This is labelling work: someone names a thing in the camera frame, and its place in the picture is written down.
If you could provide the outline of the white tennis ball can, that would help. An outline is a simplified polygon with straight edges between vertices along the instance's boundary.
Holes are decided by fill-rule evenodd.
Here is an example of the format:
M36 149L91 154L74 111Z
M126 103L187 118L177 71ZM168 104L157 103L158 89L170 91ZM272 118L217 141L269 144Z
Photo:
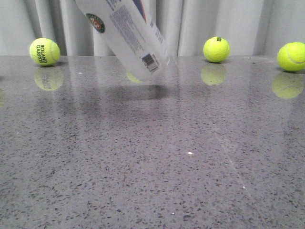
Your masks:
M166 41L140 0L78 0L77 6L126 71L145 81L165 71Z

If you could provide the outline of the Wilson tennis ball behind can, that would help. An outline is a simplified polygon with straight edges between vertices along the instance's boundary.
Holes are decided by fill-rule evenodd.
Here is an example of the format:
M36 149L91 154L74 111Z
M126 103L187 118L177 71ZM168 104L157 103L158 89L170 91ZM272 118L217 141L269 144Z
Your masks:
M203 54L210 62L222 62L230 53L229 42L222 37L212 37L203 46Z

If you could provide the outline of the Roland Garros tennis ball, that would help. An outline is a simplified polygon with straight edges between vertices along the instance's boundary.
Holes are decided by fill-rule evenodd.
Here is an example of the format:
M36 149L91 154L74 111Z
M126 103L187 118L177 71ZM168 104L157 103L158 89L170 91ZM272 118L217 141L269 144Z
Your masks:
M57 43L48 38L35 39L29 47L30 57L41 66L54 65L61 57Z

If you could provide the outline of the far right tennis ball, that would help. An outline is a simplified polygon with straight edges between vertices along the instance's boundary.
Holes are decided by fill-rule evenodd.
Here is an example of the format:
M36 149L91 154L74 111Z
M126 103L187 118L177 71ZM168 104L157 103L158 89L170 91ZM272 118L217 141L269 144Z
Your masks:
M305 44L291 42L285 44L277 54L279 66L288 72L297 72L305 68Z

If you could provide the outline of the grey pleated curtain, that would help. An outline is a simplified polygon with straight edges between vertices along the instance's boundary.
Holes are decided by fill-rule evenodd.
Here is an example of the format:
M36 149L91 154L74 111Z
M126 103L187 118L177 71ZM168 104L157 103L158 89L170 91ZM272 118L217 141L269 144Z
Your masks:
M231 55L275 56L305 40L302 0L145 0L171 56L201 55L204 42L227 39ZM36 38L55 41L62 55L110 56L111 49L72 0L3 0L1 55L28 55Z

